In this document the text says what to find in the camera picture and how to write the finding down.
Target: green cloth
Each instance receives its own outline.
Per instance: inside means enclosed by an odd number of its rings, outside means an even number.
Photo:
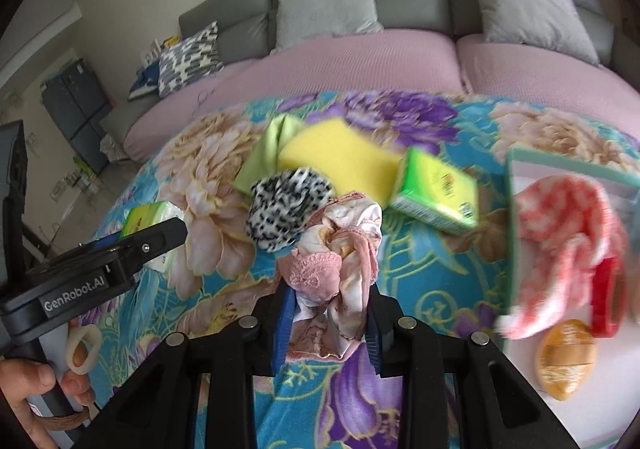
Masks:
[[[251,156],[244,162],[236,176],[234,187],[245,194],[251,194],[252,185],[276,174],[278,155],[287,142],[305,128],[306,124],[291,114],[275,117],[255,144]]]

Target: white tray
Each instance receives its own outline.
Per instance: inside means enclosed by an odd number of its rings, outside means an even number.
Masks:
[[[508,184],[517,194],[535,180],[567,171],[579,171],[597,178],[609,193],[612,207],[625,225],[631,222],[634,202],[640,192],[640,180],[610,169],[592,166],[563,157],[514,149],[508,160]],[[551,162],[553,166],[543,164]],[[512,235],[513,302],[520,282],[531,270],[534,248],[527,240]],[[577,318],[590,324],[591,305],[584,306],[565,319]],[[539,390],[556,416],[581,448],[602,447],[613,443],[629,426],[640,408],[640,326],[627,313],[618,334],[612,339],[597,339],[598,355],[588,379],[565,402],[542,391],[534,371],[534,353],[544,333],[517,341],[505,340],[503,350],[525,378]]]

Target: black and white spotted fabric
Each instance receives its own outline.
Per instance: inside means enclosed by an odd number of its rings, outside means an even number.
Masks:
[[[308,167],[283,171],[251,187],[246,233],[258,248],[276,252],[293,243],[306,221],[333,194],[331,183]]]
[[[218,55],[218,22],[183,39],[160,54],[158,91],[164,98],[183,87],[222,69]]]

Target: floral tablecloth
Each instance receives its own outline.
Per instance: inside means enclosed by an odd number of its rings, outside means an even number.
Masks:
[[[144,269],[137,290],[82,318],[98,324],[105,339],[91,374],[98,404],[169,333],[216,333],[274,290],[275,257],[256,251],[244,235],[248,206],[231,183],[266,123],[285,111],[307,122],[341,116],[384,147],[421,146],[478,180],[481,224],[466,236],[448,236],[392,210],[383,215],[381,292],[398,299],[406,314],[453,336],[492,334],[505,306],[504,160],[510,146],[640,172],[638,142],[631,137],[573,114],[501,98],[317,93],[201,117],[141,169],[97,232],[100,238],[118,231],[129,209],[156,200],[185,210],[189,231],[168,274]],[[207,389],[203,381],[203,397]],[[452,403],[452,387],[448,391]],[[393,448],[400,407],[400,380],[379,379],[362,346],[342,365],[301,362],[274,379],[255,379],[258,445],[265,449]],[[449,419],[456,445],[452,408]],[[196,434],[201,447],[202,414]]]

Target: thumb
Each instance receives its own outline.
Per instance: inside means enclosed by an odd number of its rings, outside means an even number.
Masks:
[[[56,385],[53,370],[25,359],[0,361],[0,387],[11,407],[18,407],[30,395],[42,395]]]

